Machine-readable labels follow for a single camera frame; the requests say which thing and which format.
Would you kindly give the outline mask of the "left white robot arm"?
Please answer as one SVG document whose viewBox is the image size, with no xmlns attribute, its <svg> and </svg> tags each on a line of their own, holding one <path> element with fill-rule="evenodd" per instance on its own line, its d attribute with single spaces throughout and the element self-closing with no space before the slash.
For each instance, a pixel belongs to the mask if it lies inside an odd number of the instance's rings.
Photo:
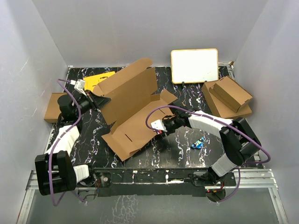
<svg viewBox="0 0 299 224">
<path fill-rule="evenodd" d="M 35 158 L 41 195 L 71 191 L 80 183 L 85 186 L 95 184 L 97 178 L 91 165 L 73 166 L 70 154 L 82 131 L 81 115 L 90 110 L 100 111 L 110 100 L 90 90 L 75 96 L 64 94 L 57 99 L 60 110 L 58 135 L 46 153 Z"/>
</svg>

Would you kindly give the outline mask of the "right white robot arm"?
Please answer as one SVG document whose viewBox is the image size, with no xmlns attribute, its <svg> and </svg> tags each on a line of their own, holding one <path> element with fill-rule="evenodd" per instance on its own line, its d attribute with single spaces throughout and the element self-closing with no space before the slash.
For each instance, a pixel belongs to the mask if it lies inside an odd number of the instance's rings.
<svg viewBox="0 0 299 224">
<path fill-rule="evenodd" d="M 203 111 L 183 112 L 176 108 L 171 110 L 175 114 L 161 120 L 162 130 L 166 134 L 187 126 L 204 130 L 222 141 L 224 154 L 200 177 L 203 182 L 221 184 L 228 172 L 246 163 L 260 150 L 260 141 L 244 118 L 223 119 Z"/>
</svg>

